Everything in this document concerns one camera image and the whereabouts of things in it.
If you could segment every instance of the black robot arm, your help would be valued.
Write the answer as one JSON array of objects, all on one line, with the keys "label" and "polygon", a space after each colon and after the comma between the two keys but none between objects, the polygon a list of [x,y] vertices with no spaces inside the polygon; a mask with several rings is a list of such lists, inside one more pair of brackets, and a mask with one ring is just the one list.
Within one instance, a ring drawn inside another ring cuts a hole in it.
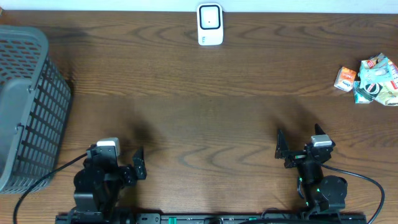
[{"label": "black robot arm", "polygon": [[275,158],[285,159],[285,168],[297,168],[308,206],[308,209],[302,212],[306,219],[310,215],[339,214],[339,211],[345,208],[347,181],[334,175],[324,177],[318,164],[331,158],[330,153],[335,146],[336,144],[316,124],[311,142],[304,145],[302,151],[290,151],[283,132],[278,130]]},{"label": "black robot arm", "polygon": [[68,215],[59,215],[55,223],[134,223],[129,210],[115,208],[119,191],[135,186],[146,178],[143,148],[133,156],[134,167],[118,166],[119,140],[102,139],[87,150],[84,169],[73,180],[76,207]]}]

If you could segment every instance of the green led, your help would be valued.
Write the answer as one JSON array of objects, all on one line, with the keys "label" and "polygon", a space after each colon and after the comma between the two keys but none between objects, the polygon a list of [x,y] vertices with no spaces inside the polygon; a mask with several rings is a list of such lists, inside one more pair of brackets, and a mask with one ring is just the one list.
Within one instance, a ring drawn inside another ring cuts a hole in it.
[{"label": "green led", "polygon": [[169,218],[169,224],[177,224],[177,218],[170,217]]}]

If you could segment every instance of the gray plastic basket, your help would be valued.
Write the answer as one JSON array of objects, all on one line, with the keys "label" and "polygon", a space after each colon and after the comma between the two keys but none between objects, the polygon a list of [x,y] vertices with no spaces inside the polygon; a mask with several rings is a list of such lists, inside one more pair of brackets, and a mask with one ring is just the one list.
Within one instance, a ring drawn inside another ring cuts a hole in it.
[{"label": "gray plastic basket", "polygon": [[38,29],[0,26],[0,194],[24,192],[57,163],[71,93],[48,49]]}]

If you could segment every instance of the orange package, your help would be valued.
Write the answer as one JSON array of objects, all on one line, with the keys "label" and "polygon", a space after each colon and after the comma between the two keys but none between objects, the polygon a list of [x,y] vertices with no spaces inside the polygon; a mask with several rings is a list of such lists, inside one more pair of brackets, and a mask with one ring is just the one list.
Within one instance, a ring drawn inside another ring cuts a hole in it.
[{"label": "orange package", "polygon": [[354,87],[356,72],[346,67],[342,67],[338,71],[338,75],[335,82],[335,87],[344,91],[351,91]]}]

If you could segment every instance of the white sensor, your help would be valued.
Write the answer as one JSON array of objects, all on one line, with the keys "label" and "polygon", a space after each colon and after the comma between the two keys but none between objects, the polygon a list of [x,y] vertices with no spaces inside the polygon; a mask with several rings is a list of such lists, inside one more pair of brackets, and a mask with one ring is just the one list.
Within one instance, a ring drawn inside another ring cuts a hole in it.
[{"label": "white sensor", "polygon": [[200,45],[219,45],[223,42],[223,9],[217,3],[198,6],[198,42]]}]

